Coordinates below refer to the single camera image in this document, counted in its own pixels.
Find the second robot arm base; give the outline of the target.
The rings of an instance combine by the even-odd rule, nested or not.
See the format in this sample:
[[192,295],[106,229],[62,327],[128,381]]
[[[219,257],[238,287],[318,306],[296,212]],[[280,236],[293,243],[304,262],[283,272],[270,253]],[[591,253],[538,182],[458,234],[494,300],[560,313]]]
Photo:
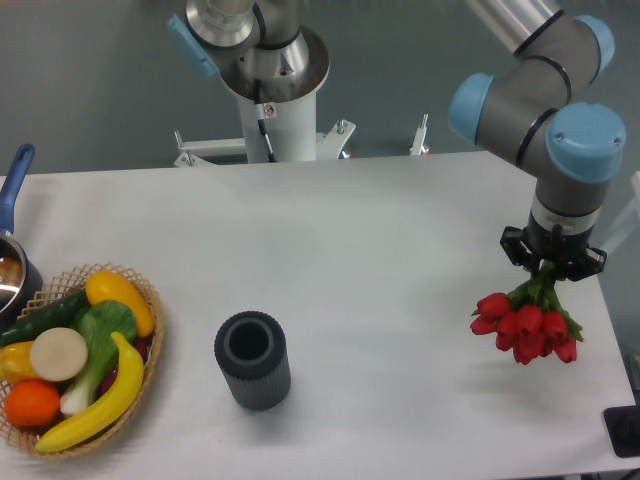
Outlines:
[[188,1],[167,31],[193,70],[255,103],[298,100],[329,73],[327,47],[301,24],[297,1]]

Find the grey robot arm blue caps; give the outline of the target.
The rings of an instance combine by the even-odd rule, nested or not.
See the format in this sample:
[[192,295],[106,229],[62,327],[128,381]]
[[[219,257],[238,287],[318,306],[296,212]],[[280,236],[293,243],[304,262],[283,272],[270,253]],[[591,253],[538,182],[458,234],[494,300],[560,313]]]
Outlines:
[[601,20],[568,15],[555,1],[472,1],[471,9],[517,61],[504,77],[478,73],[457,89],[449,125],[536,180],[528,223],[505,228],[511,263],[559,279],[600,273],[607,255],[589,238],[621,166],[626,128],[601,104],[578,101],[615,53]]

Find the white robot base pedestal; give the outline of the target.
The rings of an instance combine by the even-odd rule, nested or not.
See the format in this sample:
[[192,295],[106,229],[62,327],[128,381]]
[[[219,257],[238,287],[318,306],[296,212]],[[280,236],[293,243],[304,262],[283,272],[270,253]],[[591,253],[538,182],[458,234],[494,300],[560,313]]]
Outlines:
[[315,146],[316,134],[316,93],[287,101],[263,101],[236,96],[243,137],[246,145],[257,139],[257,134],[275,136],[275,151],[285,156],[285,149],[292,147],[295,140]]

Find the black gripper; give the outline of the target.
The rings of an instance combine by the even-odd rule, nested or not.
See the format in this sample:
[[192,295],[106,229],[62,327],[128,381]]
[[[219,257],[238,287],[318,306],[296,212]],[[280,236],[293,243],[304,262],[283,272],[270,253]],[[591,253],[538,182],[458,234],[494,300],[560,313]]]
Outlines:
[[597,275],[605,268],[607,253],[588,246],[591,229],[566,233],[561,224],[545,228],[529,221],[526,228],[506,226],[500,245],[511,264],[537,274],[542,260],[562,264],[560,277],[578,282]]

